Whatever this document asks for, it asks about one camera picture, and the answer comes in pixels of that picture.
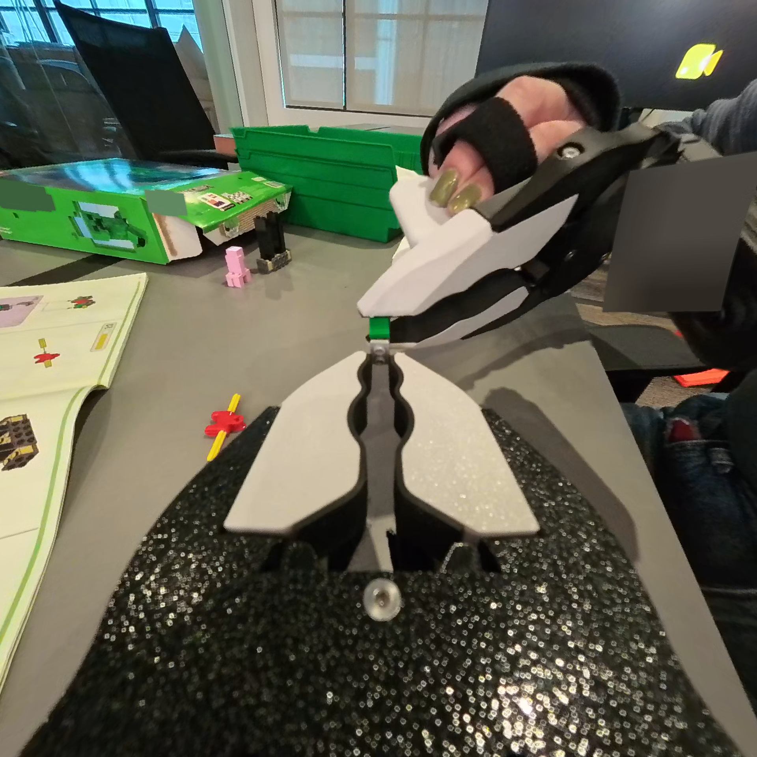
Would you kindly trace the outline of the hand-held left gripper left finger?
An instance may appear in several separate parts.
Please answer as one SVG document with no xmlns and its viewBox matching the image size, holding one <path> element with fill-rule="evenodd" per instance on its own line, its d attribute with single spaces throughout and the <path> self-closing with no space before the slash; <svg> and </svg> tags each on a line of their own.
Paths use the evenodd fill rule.
<svg viewBox="0 0 757 757">
<path fill-rule="evenodd" d="M 234 533 L 292 537 L 358 484 L 360 444 L 347 415 L 360 396 L 357 351 L 282 403 L 224 521 Z"/>
</svg>

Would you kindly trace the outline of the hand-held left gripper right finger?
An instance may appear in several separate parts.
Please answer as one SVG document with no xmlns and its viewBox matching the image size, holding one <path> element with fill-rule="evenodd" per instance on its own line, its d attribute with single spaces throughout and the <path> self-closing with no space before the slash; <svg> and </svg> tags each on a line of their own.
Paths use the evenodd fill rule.
<svg viewBox="0 0 757 757">
<path fill-rule="evenodd" d="M 535 535 L 537 519 L 493 431 L 466 392 L 407 354 L 392 363 L 395 481 L 454 540 Z"/>
</svg>

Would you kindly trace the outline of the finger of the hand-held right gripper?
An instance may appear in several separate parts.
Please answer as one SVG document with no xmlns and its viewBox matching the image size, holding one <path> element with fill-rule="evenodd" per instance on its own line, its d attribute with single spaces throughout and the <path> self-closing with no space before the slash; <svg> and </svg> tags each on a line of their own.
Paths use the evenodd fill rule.
<svg viewBox="0 0 757 757">
<path fill-rule="evenodd" d="M 577 195 L 494 232 L 473 209 L 459 213 L 393 261 L 357 302 L 362 317 L 416 316 L 498 270 L 533 259 L 563 226 Z"/>
<path fill-rule="evenodd" d="M 522 276 L 488 275 L 417 315 L 393 319 L 391 350 L 408 351 L 461 341 L 514 311 L 527 296 Z"/>
</svg>

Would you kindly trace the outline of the person's right forearm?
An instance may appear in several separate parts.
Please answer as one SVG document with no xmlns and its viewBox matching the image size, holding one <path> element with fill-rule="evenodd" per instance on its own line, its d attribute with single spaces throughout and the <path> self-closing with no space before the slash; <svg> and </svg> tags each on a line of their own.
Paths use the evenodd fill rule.
<svg viewBox="0 0 757 757">
<path fill-rule="evenodd" d="M 756 80 L 733 99 L 718 99 L 678 122 L 660 125 L 670 134 L 694 135 L 720 155 L 756 151 Z"/>
</svg>

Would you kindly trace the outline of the grey desk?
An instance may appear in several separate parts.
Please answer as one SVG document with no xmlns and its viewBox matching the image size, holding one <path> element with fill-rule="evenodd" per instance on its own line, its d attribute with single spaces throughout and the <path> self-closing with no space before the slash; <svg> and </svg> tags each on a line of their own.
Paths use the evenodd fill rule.
<svg viewBox="0 0 757 757">
<path fill-rule="evenodd" d="M 387 248 L 292 235 L 231 291 L 220 259 L 152 268 L 87 407 L 62 525 L 2 695 L 2 755 L 748 755 L 750 707 L 569 297 L 420 360 L 502 417 L 546 536 L 488 574 L 261 573 L 223 535 L 264 424 L 202 469 L 201 427 L 267 408 L 364 339 Z"/>
</svg>

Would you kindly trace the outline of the person's right hand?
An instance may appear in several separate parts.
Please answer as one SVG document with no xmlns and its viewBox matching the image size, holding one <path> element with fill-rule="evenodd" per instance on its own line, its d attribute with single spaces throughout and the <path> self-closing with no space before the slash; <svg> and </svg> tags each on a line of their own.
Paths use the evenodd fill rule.
<svg viewBox="0 0 757 757">
<path fill-rule="evenodd" d="M 534 155 L 540 164 L 568 137 L 587 126 L 563 87 L 553 81 L 521 76 L 507 83 L 497 99 L 514 109 L 521 120 Z M 453 216 L 496 193 L 494 177 L 476 146 L 457 139 L 439 167 L 431 171 L 434 186 L 430 203 Z"/>
</svg>

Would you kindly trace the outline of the red connector on yellow axle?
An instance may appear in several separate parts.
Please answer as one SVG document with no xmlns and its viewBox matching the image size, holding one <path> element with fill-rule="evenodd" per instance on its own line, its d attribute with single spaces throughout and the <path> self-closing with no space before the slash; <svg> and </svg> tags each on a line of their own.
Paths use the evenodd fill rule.
<svg viewBox="0 0 757 757">
<path fill-rule="evenodd" d="M 226 439 L 233 434 L 238 434 L 246 429 L 247 424 L 244 416 L 239 414 L 238 408 L 241 394 L 234 393 L 225 410 L 211 413 L 211 423 L 204 429 L 204 435 L 213 440 L 207 453 L 206 460 L 211 462 L 218 457 Z"/>
</svg>

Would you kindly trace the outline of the black computer monitor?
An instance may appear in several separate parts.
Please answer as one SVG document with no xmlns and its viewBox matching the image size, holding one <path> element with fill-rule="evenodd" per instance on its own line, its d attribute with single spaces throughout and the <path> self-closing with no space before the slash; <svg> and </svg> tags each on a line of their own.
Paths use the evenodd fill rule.
<svg viewBox="0 0 757 757">
<path fill-rule="evenodd" d="M 628 108 L 691 112 L 756 77 L 755 1 L 489 2 L 476 73 L 596 63 Z"/>
</svg>

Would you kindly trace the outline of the green plastic crate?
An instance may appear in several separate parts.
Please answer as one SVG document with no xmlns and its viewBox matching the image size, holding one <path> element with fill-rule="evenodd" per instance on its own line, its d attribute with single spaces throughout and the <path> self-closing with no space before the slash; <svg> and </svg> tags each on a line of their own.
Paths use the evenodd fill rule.
<svg viewBox="0 0 757 757">
<path fill-rule="evenodd" d="M 421 172 L 420 135 L 306 125 L 232 127 L 242 170 L 291 187 L 285 221 L 388 243 L 400 234 L 396 168 Z"/>
</svg>

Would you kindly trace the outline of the black toy brick build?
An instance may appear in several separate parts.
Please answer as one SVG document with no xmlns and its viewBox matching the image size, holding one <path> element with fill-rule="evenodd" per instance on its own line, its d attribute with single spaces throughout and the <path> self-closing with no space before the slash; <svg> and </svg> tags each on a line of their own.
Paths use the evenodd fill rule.
<svg viewBox="0 0 757 757">
<path fill-rule="evenodd" d="M 270 211 L 265 216 L 257 216 L 254 228 L 259 251 L 258 273 L 267 275 L 289 265 L 291 252 L 286 246 L 279 213 Z"/>
</svg>

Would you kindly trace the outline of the white framed window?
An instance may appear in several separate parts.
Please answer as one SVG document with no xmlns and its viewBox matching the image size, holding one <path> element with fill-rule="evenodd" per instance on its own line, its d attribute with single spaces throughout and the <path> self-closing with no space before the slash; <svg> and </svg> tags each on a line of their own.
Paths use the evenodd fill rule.
<svg viewBox="0 0 757 757">
<path fill-rule="evenodd" d="M 487 1 L 276 1 L 285 106 L 431 116 L 474 73 Z"/>
</svg>

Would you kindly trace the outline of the person's blue jeans legs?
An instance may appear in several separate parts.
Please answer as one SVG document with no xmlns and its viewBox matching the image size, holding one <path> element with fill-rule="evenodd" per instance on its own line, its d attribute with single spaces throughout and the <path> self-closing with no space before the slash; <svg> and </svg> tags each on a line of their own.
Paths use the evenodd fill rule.
<svg viewBox="0 0 757 757">
<path fill-rule="evenodd" d="M 755 372 L 729 394 L 621 408 L 755 711 Z"/>
</svg>

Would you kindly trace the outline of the pale green instruction booklet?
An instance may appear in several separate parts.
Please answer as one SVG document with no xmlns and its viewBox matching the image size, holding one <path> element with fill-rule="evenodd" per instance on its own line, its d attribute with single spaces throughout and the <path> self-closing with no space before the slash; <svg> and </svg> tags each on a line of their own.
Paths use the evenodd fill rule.
<svg viewBox="0 0 757 757">
<path fill-rule="evenodd" d="M 110 387 L 144 272 L 1 289 L 1 686 L 58 534 L 85 399 Z"/>
</svg>

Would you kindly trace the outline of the black office chair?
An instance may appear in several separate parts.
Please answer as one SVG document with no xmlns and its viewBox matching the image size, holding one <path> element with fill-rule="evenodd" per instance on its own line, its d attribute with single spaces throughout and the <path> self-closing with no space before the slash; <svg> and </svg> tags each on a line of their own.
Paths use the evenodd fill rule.
<svg viewBox="0 0 757 757">
<path fill-rule="evenodd" d="M 139 160 L 226 169 L 210 119 L 163 28 L 103 20 L 54 2 Z"/>
</svg>

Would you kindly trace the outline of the dark framed window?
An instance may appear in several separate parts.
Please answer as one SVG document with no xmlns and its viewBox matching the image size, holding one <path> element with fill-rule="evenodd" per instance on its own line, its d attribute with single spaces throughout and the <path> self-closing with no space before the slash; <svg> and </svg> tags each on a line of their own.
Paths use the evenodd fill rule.
<svg viewBox="0 0 757 757">
<path fill-rule="evenodd" d="M 64 5 L 119 23 L 162 27 L 177 43 L 187 30 L 202 46 L 192 1 L 65 1 Z M 74 46 L 53 1 L 2 1 L 1 31 L 4 43 L 44 42 Z"/>
</svg>

